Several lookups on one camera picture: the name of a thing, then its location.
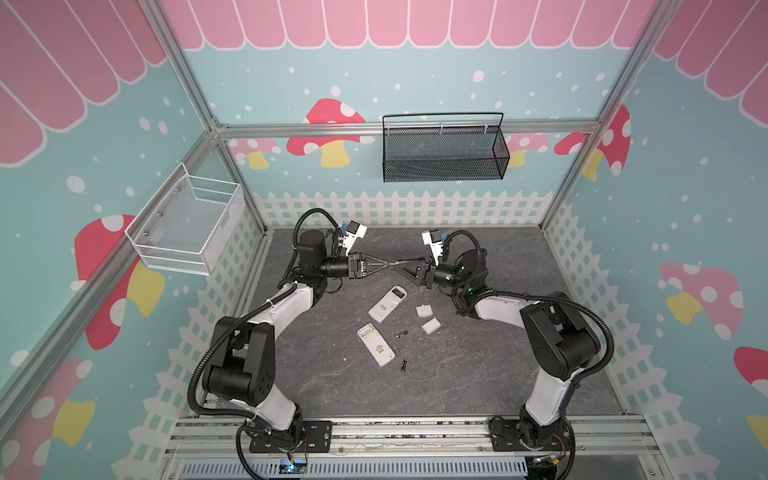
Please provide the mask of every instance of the mushroom illustration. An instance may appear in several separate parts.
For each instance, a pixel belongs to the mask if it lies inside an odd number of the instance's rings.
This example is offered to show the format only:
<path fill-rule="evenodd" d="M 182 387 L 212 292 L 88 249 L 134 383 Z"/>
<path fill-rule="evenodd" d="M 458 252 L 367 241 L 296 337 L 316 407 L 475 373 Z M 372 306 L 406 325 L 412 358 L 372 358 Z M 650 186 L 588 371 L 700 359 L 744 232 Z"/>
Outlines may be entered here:
<path fill-rule="evenodd" d="M 613 175 L 618 175 L 627 164 L 632 136 L 632 122 L 629 110 L 621 105 L 616 117 L 605 131 L 598 147 L 592 152 L 581 173 L 585 178 L 595 181 L 598 177 L 598 165 L 605 158 Z M 558 155 L 569 155 L 578 151 L 584 143 L 585 134 L 574 132 L 554 146 Z"/>
<path fill-rule="evenodd" d="M 332 98 L 322 98 L 302 121 L 304 124 L 361 124 L 365 119 L 354 108 Z M 371 144 L 373 137 L 295 137 L 288 140 L 287 149 L 298 156 L 311 154 L 318 148 L 323 151 L 320 165 L 341 168 L 349 165 L 349 155 L 344 150 L 345 141 Z"/>
<path fill-rule="evenodd" d="M 742 346 L 733 354 L 733 363 L 751 386 L 768 396 L 768 352 Z"/>
<path fill-rule="evenodd" d="M 83 359 L 68 360 L 58 367 L 2 446 L 5 480 L 38 480 L 45 470 L 52 439 L 71 447 L 80 442 L 96 405 L 67 399 L 92 367 L 91 360 Z"/>
<path fill-rule="evenodd" d="M 706 310 L 721 339 L 728 340 L 739 329 L 744 298 L 738 280 L 730 272 L 708 266 L 665 263 L 661 266 L 661 277 L 680 290 L 680 294 L 667 298 L 667 306 L 681 323 L 689 325 L 698 313 Z"/>
<path fill-rule="evenodd" d="M 750 424 L 752 432 L 754 432 L 760 443 L 763 444 L 763 448 L 768 451 L 768 417 L 749 415 L 746 420 Z"/>
<path fill-rule="evenodd" d="M 71 285 L 74 290 L 91 278 L 122 238 L 124 226 L 131 220 L 131 215 L 113 215 L 91 222 L 80 230 L 74 239 L 74 258 L 79 279 Z M 85 336 L 91 348 L 104 349 L 118 337 L 125 315 L 126 299 L 136 303 L 143 316 L 149 316 L 160 301 L 164 288 L 163 274 L 152 272 L 136 258 L 85 328 Z"/>
<path fill-rule="evenodd" d="M 247 158 L 248 166 L 254 170 L 263 170 L 270 166 L 263 152 L 272 154 L 282 152 L 274 138 L 233 138 L 228 145 L 237 164 L 245 165 Z"/>
<path fill-rule="evenodd" d="M 525 152 L 527 151 L 544 153 L 549 150 L 549 139 L 546 134 L 510 134 L 505 140 L 509 149 L 507 168 L 525 165 Z"/>

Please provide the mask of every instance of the remote control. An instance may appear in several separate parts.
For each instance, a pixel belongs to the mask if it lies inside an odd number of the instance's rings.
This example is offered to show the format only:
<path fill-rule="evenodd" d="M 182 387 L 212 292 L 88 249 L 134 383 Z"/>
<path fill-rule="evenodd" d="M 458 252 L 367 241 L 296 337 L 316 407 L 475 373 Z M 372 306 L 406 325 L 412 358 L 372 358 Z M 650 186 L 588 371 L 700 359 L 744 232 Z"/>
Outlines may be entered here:
<path fill-rule="evenodd" d="M 389 348 L 382 334 L 376 330 L 372 323 L 368 323 L 358 330 L 357 336 L 366 344 L 368 351 L 371 352 L 379 366 L 384 366 L 395 358 L 395 353 Z"/>
<path fill-rule="evenodd" d="M 405 299 L 406 295 L 408 295 L 406 289 L 395 285 L 372 309 L 368 310 L 368 314 L 381 323 Z"/>

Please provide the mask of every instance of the gray tabletop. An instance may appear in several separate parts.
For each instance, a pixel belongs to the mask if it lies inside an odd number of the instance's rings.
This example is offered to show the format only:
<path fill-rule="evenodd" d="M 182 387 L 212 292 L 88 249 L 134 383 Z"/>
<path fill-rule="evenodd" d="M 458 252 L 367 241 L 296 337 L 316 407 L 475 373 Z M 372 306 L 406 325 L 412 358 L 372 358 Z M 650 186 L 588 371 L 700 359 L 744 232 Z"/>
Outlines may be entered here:
<path fill-rule="evenodd" d="M 419 228 L 369 229 L 354 251 L 385 260 L 426 255 Z M 488 249 L 487 284 L 500 290 L 548 294 L 565 281 L 538 228 L 472 228 Z M 291 230 L 277 230 L 254 297 L 254 306 L 276 292 L 291 254 Z M 451 245 L 451 260 L 472 248 L 464 237 Z M 338 280 L 329 280 L 335 289 Z M 368 310 L 399 285 L 405 300 L 382 322 Z M 416 307 L 430 304 L 442 326 L 431 335 Z M 373 323 L 396 357 L 379 367 L 356 332 Z M 395 339 L 403 330 L 409 334 Z M 538 365 L 521 328 L 461 317 L 435 286 L 415 286 L 393 269 L 344 280 L 291 323 L 276 341 L 276 385 L 305 416 L 515 415 L 528 398 Z M 408 357 L 406 372 L 400 372 Z M 604 372 L 581 383 L 571 414 L 621 413 Z"/>

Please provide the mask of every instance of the wire mesh basket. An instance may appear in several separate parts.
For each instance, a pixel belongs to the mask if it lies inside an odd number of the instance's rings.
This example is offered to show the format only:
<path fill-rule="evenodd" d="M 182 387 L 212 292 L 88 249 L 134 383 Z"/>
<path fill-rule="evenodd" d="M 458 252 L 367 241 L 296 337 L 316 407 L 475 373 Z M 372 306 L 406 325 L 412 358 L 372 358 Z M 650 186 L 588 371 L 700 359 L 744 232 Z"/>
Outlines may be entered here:
<path fill-rule="evenodd" d="M 239 184 L 179 164 L 125 234 L 149 268 L 210 275 L 244 210 Z"/>
<path fill-rule="evenodd" d="M 496 112 L 384 115 L 384 181 L 501 180 L 509 163 L 503 119 Z"/>

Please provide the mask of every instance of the black mesh basket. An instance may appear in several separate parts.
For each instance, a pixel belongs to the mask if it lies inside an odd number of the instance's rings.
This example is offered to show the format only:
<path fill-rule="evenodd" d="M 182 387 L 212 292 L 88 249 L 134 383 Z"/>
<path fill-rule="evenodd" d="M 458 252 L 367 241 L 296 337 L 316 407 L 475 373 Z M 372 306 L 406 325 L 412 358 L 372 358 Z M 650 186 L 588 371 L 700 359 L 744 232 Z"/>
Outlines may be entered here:
<path fill-rule="evenodd" d="M 416 120 L 424 116 L 430 120 Z M 384 115 L 384 181 L 501 180 L 509 163 L 503 118 L 495 112 Z"/>

